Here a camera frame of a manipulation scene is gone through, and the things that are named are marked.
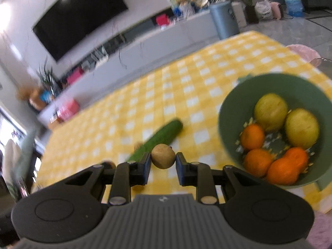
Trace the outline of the yellow white checkered tablecloth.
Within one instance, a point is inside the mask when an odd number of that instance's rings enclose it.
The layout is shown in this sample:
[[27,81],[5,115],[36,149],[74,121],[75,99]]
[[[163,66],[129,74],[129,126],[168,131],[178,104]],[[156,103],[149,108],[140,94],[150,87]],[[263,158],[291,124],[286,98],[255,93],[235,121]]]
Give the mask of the yellow white checkered tablecloth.
[[298,55],[261,33],[242,33],[126,85],[58,126],[33,189],[103,161],[126,161],[138,142],[175,117],[183,131],[173,149],[220,169],[231,162],[217,132],[225,96],[242,77],[279,72],[308,79],[331,95],[331,80]]

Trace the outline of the orange tangerine lower right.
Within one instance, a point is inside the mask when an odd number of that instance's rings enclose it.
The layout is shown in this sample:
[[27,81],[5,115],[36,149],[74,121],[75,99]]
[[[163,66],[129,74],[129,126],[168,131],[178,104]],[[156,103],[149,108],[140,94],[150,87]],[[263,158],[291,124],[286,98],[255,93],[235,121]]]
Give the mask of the orange tangerine lower right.
[[308,167],[309,155],[300,148],[288,149],[283,157],[274,161],[267,172],[266,181],[271,184],[290,186]]

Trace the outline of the yellow-green pear left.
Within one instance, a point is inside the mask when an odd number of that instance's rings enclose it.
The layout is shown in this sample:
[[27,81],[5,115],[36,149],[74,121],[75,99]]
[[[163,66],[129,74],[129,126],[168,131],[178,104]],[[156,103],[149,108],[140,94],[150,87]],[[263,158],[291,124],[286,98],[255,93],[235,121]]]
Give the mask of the yellow-green pear left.
[[255,105],[254,119],[267,133],[280,130],[288,114],[286,101],[275,93],[262,96]]

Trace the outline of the pink box left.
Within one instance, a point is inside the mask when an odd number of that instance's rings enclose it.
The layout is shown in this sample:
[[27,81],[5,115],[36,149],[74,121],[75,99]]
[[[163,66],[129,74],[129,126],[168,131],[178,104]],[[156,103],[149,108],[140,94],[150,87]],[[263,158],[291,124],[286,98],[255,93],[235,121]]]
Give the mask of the pink box left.
[[80,109],[79,103],[71,99],[64,103],[57,111],[57,116],[62,121],[70,120]]

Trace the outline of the pink small heater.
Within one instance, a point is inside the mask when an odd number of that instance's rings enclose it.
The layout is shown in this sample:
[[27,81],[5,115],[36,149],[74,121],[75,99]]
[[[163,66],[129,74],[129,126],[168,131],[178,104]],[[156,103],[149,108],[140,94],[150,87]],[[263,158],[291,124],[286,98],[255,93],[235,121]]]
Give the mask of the pink small heater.
[[280,3],[270,2],[270,6],[274,19],[280,20],[284,17],[284,12]]

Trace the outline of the red box on cabinet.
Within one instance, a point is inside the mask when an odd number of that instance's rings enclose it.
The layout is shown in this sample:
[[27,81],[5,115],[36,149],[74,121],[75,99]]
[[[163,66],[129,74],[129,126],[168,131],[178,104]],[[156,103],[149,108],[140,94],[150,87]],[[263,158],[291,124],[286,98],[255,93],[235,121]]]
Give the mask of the red box on cabinet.
[[166,15],[165,13],[157,16],[155,20],[160,27],[168,26],[171,23],[168,15]]

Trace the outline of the black wall television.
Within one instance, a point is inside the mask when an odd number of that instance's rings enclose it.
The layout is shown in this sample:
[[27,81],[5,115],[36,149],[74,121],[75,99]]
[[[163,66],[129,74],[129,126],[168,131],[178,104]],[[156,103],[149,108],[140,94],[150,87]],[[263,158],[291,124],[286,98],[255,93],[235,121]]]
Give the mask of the black wall television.
[[123,0],[58,0],[34,25],[33,32],[58,61],[87,35],[126,10]]

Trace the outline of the grey-blue trash bin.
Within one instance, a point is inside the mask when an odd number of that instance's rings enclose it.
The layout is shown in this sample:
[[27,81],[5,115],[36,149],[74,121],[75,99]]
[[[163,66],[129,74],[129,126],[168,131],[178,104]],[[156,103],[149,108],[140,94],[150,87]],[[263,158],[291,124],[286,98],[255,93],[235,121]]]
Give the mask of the grey-blue trash bin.
[[220,40],[240,33],[231,1],[214,3],[209,6],[209,9]]

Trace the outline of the orange tangerine upper left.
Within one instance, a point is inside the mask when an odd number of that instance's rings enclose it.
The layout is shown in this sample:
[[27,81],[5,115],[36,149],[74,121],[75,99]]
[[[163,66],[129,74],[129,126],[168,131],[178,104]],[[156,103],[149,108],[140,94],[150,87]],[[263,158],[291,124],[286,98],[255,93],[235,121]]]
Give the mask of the orange tangerine upper left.
[[244,128],[240,136],[240,143],[244,150],[262,148],[265,132],[260,125],[251,124]]

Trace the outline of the orange tangerine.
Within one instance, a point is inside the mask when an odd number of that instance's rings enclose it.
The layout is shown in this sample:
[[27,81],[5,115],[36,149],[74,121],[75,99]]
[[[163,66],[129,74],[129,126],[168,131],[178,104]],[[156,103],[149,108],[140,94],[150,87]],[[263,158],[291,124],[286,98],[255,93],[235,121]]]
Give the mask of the orange tangerine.
[[260,125],[251,124],[244,128],[240,136],[240,143],[244,150],[262,148],[265,132]]
[[243,165],[249,174],[261,178],[267,174],[272,163],[273,157],[271,154],[262,148],[257,148],[247,153]]
[[283,157],[274,161],[267,172],[266,181],[271,184],[290,186],[308,167],[309,155],[300,148],[288,149]]

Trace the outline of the white long tv cabinet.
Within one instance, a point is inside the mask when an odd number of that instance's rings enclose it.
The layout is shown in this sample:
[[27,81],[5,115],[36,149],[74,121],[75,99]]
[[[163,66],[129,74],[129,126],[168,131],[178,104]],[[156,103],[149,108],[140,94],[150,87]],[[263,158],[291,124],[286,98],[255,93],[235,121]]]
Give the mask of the white long tv cabinet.
[[82,109],[139,77],[219,40],[209,11],[157,29],[112,54],[102,65],[66,88],[37,117],[47,125],[67,101],[76,100]]

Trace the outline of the yellow-green pear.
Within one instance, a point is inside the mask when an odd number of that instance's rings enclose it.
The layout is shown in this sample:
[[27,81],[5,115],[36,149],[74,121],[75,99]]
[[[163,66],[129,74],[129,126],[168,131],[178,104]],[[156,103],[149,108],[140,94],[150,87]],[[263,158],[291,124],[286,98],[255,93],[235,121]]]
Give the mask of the yellow-green pear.
[[286,101],[275,93],[262,96],[255,105],[254,119],[267,133],[280,130],[288,114]]
[[298,108],[287,115],[285,132],[292,146],[306,150],[317,142],[320,134],[320,125],[310,111]]

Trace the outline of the white plastic bag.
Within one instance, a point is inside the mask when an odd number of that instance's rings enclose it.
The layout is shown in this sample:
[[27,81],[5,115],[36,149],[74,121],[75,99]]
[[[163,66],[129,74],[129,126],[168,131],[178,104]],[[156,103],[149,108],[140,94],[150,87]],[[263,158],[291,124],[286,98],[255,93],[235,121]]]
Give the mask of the white plastic bag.
[[261,2],[257,2],[255,5],[255,11],[258,19],[260,20],[273,19],[272,7],[269,0],[263,0]]

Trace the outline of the pink plastic bag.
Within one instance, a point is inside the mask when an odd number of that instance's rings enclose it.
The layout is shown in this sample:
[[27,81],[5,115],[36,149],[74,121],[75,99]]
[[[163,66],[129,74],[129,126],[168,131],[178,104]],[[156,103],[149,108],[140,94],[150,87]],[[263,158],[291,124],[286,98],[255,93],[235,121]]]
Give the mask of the pink plastic bag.
[[300,57],[302,57],[302,59],[307,62],[311,62],[314,59],[321,58],[317,51],[303,44],[291,44],[286,47],[294,53],[298,54]]

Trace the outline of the green cucumber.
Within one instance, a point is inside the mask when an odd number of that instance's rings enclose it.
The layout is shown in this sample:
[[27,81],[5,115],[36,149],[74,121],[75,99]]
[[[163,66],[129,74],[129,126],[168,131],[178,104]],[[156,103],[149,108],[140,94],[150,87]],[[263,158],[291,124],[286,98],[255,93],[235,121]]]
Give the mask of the green cucumber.
[[134,153],[127,159],[127,162],[138,162],[142,159],[144,153],[149,153],[158,144],[170,145],[181,133],[183,123],[180,119],[173,119],[163,127],[159,128],[157,132],[151,136],[145,143],[138,147]]

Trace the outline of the yellow-green pear right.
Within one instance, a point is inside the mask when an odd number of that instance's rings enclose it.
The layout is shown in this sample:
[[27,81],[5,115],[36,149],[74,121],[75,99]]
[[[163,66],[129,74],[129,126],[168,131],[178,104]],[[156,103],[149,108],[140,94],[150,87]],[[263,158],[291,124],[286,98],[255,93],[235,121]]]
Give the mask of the yellow-green pear right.
[[320,125],[310,111],[298,108],[287,115],[285,132],[292,146],[306,150],[317,142],[320,134]]

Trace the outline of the orange tangerine lower left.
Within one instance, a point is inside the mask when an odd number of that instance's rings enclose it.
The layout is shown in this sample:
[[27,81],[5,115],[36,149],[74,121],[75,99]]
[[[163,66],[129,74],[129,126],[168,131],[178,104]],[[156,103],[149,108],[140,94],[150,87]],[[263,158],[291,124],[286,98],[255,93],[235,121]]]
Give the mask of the orange tangerine lower left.
[[262,148],[257,148],[247,153],[243,165],[249,174],[261,178],[267,174],[272,163],[273,157],[271,154]]

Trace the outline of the green plastic bowl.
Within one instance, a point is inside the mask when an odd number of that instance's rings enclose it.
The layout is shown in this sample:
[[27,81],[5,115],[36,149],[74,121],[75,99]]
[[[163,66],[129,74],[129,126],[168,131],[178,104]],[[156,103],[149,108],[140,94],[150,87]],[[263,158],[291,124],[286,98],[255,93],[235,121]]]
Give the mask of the green plastic bowl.
[[218,116],[222,143],[249,174],[282,187],[331,182],[331,99],[294,75],[250,77]]

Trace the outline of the blue water jug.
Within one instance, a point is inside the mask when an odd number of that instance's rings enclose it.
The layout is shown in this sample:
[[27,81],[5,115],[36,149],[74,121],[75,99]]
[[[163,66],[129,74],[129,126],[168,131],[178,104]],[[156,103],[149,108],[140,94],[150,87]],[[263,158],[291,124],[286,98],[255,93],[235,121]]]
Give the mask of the blue water jug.
[[304,7],[302,0],[285,0],[288,15],[292,17],[303,17]]

